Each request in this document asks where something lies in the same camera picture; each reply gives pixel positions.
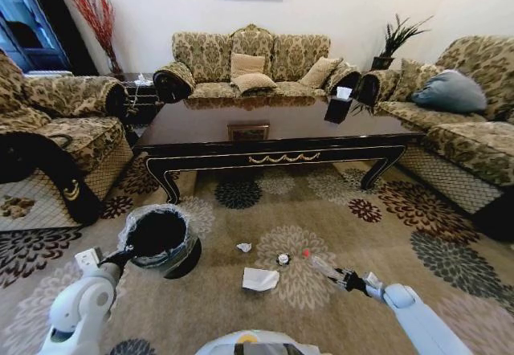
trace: carpet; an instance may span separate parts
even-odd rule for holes
[[[202,257],[179,280],[129,264],[103,353],[193,354],[207,341],[253,328],[334,355],[414,353],[385,305],[338,291],[301,258],[304,248],[334,267],[410,285],[473,352],[514,353],[514,251],[397,169],[360,190],[368,168],[357,162],[207,171],[194,188],[187,173],[178,174],[181,207],[193,215]],[[52,301],[80,278],[74,254],[94,246],[114,251],[129,211],[164,201],[137,158],[93,226],[1,233],[0,353],[37,352]],[[252,243],[252,250],[242,253],[237,243]],[[290,264],[278,267],[276,256],[286,252]],[[241,289],[245,267],[278,270],[277,287]]]

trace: small framed picture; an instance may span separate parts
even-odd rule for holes
[[[230,141],[262,141],[267,139],[269,124],[229,124]]]

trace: potted plant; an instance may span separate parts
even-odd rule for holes
[[[396,14],[396,27],[393,27],[391,23],[387,23],[386,32],[385,32],[385,48],[384,51],[379,55],[375,56],[373,59],[373,65],[371,66],[372,70],[387,70],[391,63],[393,62],[393,54],[394,52],[402,46],[403,43],[407,41],[407,39],[419,35],[423,32],[429,30],[420,30],[422,24],[428,22],[433,18],[433,15],[426,18],[421,22],[417,22],[412,26],[406,26],[409,18],[405,20],[400,20],[400,16]]]

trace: floral sofa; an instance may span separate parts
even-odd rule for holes
[[[391,101],[402,77],[398,70],[364,75],[360,100],[374,102],[383,112],[426,132],[423,143],[412,145],[400,163],[474,214],[504,193],[511,194],[514,186],[514,38],[458,39],[436,65],[475,80],[487,97],[486,110],[461,115]]]
[[[0,51],[0,231],[88,225],[130,161],[108,77],[26,78]]]
[[[153,76],[160,99],[185,99],[189,108],[296,106],[313,104],[335,92],[337,86],[354,88],[360,73],[341,62],[324,88],[296,82],[311,66],[328,55],[330,38],[323,35],[274,35],[251,24],[231,35],[178,32],[173,35],[174,62]],[[231,53],[265,57],[264,73],[278,88],[237,96],[230,85]]]

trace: black tissue box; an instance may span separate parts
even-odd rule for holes
[[[345,120],[351,105],[352,100],[338,100],[337,98],[332,98],[330,102],[328,102],[327,113],[324,115],[324,120],[333,122],[334,124],[340,124]]]

